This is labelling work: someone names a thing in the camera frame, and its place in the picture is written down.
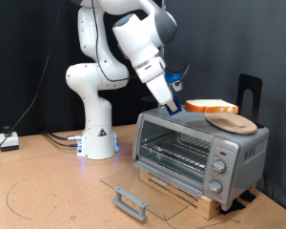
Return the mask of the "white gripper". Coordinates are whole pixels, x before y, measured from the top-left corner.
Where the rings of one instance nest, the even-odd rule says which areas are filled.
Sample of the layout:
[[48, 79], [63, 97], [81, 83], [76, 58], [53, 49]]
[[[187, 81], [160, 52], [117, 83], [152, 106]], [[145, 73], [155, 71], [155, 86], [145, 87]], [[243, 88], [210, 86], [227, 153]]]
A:
[[154, 98], [160, 105], [167, 105], [172, 112], [177, 110], [173, 95], [163, 74], [155, 77], [146, 83]]

